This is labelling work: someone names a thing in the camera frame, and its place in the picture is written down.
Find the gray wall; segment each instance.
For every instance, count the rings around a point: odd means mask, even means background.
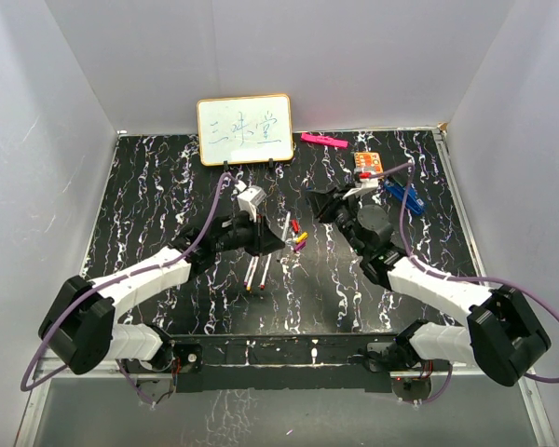
[[[512,0],[46,0],[104,111],[197,129],[203,98],[283,92],[293,126],[448,121]]]
[[[559,310],[559,1],[517,2],[450,126],[454,170],[488,273]],[[559,327],[537,372],[559,375]],[[559,386],[541,385],[559,440]]]
[[[0,0],[0,446],[62,281],[78,273],[116,133],[40,0]]]

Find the pink highlighter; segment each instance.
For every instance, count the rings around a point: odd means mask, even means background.
[[[336,140],[335,138],[321,137],[319,135],[311,135],[310,133],[302,133],[300,139],[303,142],[314,142],[325,146],[341,147],[342,149],[348,147],[348,142],[346,140]]]

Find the white robotic arm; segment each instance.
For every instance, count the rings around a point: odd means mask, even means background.
[[[240,212],[212,220],[206,236],[187,226],[155,255],[113,275],[87,281],[69,278],[62,286],[39,329],[44,339],[54,322],[80,296],[93,291],[88,299],[65,319],[49,337],[48,346],[77,374],[93,369],[104,359],[152,360],[164,342],[164,334],[145,324],[117,324],[134,306],[170,287],[186,283],[210,268],[216,253],[243,248],[251,255],[266,255],[284,247],[271,232],[257,207],[265,199],[258,186],[237,185]]]
[[[335,224],[362,257],[361,269],[374,284],[414,297],[461,324],[418,320],[375,361],[390,370],[428,359],[459,361],[478,365],[501,385],[515,384],[551,346],[524,296],[509,287],[492,290],[418,268],[416,260],[391,243],[387,214],[376,205],[360,207],[358,197],[375,189],[376,179],[359,178],[343,188],[307,191],[307,199],[319,222]]]

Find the blue object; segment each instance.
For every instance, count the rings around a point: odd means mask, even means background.
[[[399,182],[396,178],[389,175],[386,177],[384,185],[388,191],[398,198],[398,200],[403,200],[403,192],[406,189],[406,183]],[[408,199],[406,200],[406,208],[416,216],[425,212],[425,202],[418,198],[413,185],[410,186],[410,192],[408,193]]]

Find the black marble table surface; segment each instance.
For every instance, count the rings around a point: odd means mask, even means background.
[[[251,256],[226,252],[196,280],[154,296],[120,321],[154,322],[172,334],[281,334],[399,332],[416,318],[453,321],[418,300],[371,284],[359,259],[330,225],[316,223],[304,197],[351,181],[354,152],[381,155],[384,169],[413,159],[414,185],[426,203],[420,217],[407,214],[408,236],[424,261],[446,271],[474,274],[470,253],[429,130],[326,132],[349,141],[348,149],[300,142],[294,134],[290,164],[232,166],[246,184],[262,186],[264,211],[281,234],[287,211],[307,231],[306,248],[271,261],[264,291],[260,262],[252,291],[243,285]],[[184,224],[202,224],[210,210],[221,168],[200,163],[195,135],[136,136],[118,141],[102,207],[83,274],[109,275],[160,250]],[[363,203],[376,203],[394,226],[401,203],[381,186]],[[224,189],[218,213],[238,210],[233,188]],[[398,243],[399,235],[394,235]]]

